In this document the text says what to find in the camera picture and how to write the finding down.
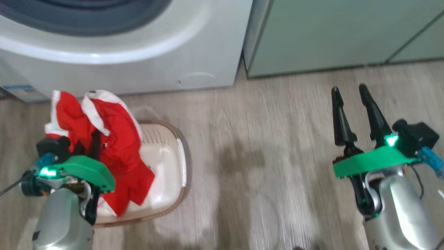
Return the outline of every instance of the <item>white fur trim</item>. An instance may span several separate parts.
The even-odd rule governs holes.
[[[102,134],[109,136],[110,131],[105,128],[102,118],[95,109],[94,103],[88,98],[87,94],[82,100],[82,111],[88,117],[89,122]]]
[[[45,124],[45,134],[68,136],[68,131],[60,127],[57,119],[57,104],[60,101],[60,91],[54,90],[51,98],[51,122]]]
[[[130,110],[128,109],[127,105],[120,99],[118,98],[115,94],[108,92],[106,90],[96,90],[95,93],[91,93],[88,92],[85,94],[83,101],[82,101],[82,109],[83,109],[83,102],[91,102],[91,99],[97,99],[97,100],[101,100],[101,101],[105,101],[105,102],[109,102],[109,103],[116,103],[116,104],[120,104],[125,110],[126,112],[128,112],[128,114],[131,117],[131,120],[134,123],[134,126],[137,129],[137,134],[139,134],[139,139],[142,140],[142,129],[140,129],[140,125],[139,123],[136,121],[136,119],[134,118],[133,114],[130,112]]]

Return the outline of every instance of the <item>cabinet door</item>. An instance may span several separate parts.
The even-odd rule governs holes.
[[[390,62],[444,58],[444,16],[405,47]]]
[[[249,76],[382,63],[443,0],[274,0]]]

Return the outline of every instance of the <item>washing machine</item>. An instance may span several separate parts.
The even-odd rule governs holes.
[[[0,86],[24,101],[231,86],[252,0],[0,0]]]

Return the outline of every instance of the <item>laundry basket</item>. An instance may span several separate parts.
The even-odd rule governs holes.
[[[117,217],[100,198],[95,228],[120,226],[161,217],[173,211],[184,197],[186,159],[183,144],[173,126],[161,121],[140,121],[143,132],[140,156],[155,174],[141,206],[130,202]]]

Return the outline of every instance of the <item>cable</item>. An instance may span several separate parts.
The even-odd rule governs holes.
[[[419,199],[422,199],[422,197],[424,197],[424,185],[422,185],[421,177],[419,177],[419,174],[418,174],[418,171],[416,170],[416,168],[413,165],[410,165],[410,167],[412,168],[413,172],[416,175],[416,178],[419,183],[419,187],[421,187],[421,194],[419,195]]]
[[[4,195],[6,192],[8,192],[9,190],[11,190],[13,187],[17,186],[20,182],[24,181],[26,178],[28,178],[30,175],[32,175],[32,172],[29,171],[28,173],[26,173],[22,178],[20,178],[19,180],[17,180],[16,182],[14,182],[12,185],[10,185],[9,187],[5,188],[3,191],[0,192],[0,196]]]

